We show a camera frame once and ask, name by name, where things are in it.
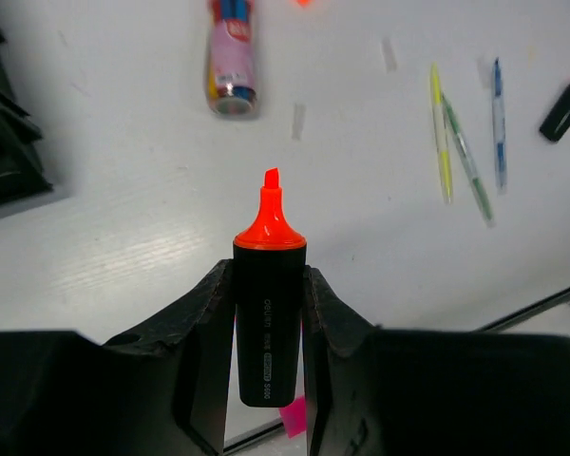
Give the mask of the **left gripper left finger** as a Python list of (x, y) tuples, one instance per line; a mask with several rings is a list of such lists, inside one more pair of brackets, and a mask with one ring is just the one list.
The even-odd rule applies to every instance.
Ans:
[(0, 332), (0, 455), (220, 455), (233, 338), (232, 264), (96, 344)]

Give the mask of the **pink highlighter cap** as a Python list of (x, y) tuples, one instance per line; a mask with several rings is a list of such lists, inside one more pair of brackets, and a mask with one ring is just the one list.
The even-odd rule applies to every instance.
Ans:
[(286, 435), (293, 439), (307, 430), (306, 400), (299, 396), (293, 402), (278, 410)]

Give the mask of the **orange highlighter marker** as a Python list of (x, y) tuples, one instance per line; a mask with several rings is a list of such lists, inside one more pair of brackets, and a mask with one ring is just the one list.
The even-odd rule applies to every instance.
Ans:
[(249, 407), (283, 408), (295, 398), (306, 254), (271, 168), (255, 220), (233, 240), (239, 397)]

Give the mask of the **pink highlighter marker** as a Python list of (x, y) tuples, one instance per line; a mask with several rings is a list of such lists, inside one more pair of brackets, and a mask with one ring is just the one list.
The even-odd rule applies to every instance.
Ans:
[(570, 128), (570, 83), (561, 92), (540, 125), (539, 132), (551, 143), (557, 143)]

